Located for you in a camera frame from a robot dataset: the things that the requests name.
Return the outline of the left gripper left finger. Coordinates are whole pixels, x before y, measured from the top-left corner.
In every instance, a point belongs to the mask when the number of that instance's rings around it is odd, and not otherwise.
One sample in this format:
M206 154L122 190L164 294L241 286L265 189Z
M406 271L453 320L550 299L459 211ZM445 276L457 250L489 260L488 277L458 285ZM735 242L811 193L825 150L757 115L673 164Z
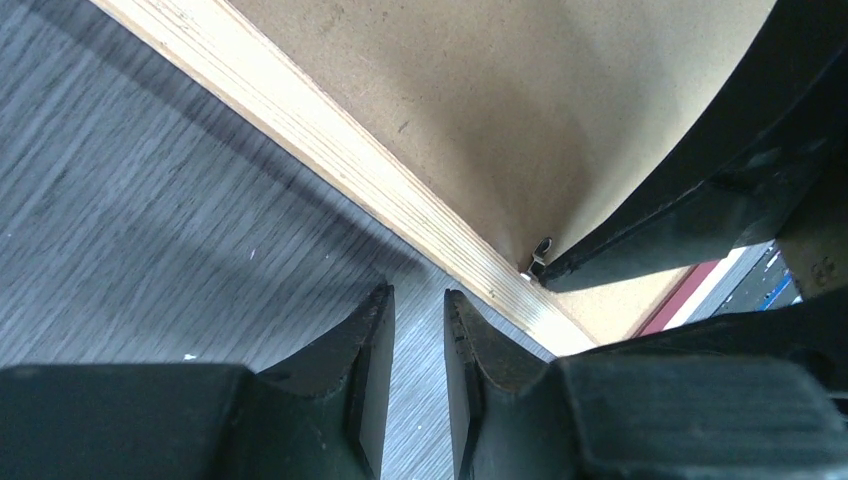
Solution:
M376 479L394 343L382 284L259 372L237 364L1 372L5 479Z

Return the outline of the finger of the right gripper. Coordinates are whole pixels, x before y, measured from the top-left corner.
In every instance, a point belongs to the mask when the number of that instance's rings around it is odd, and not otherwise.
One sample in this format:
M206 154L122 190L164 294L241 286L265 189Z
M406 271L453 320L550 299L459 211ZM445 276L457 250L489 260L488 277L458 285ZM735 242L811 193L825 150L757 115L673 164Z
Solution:
M582 290L772 240L846 135L847 5L779 1L690 130L539 282Z

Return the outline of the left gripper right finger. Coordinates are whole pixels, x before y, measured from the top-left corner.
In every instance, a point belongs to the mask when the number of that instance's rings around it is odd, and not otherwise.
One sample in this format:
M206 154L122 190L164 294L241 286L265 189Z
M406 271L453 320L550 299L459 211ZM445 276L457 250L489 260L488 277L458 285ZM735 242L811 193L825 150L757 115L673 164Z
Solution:
M543 361L444 296L459 479L843 479L847 294Z

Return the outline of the brown backing board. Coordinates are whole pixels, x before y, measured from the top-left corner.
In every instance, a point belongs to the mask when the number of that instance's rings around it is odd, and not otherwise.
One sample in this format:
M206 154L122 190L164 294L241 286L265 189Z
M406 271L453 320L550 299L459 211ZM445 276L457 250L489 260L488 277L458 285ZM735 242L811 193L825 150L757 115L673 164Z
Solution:
M771 1L237 1L456 214L436 262L479 298L526 292L677 145Z

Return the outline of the pink wooden picture frame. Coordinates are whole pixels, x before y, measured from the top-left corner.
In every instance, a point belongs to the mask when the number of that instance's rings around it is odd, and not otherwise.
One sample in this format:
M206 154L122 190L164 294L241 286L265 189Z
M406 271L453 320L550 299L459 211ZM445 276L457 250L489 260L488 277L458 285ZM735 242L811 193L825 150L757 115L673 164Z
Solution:
M235 2L103 1L100 8L452 276L436 257L459 259L455 244L470 228ZM556 355L631 336L684 275L669 269L558 294L520 272L526 292L480 299Z

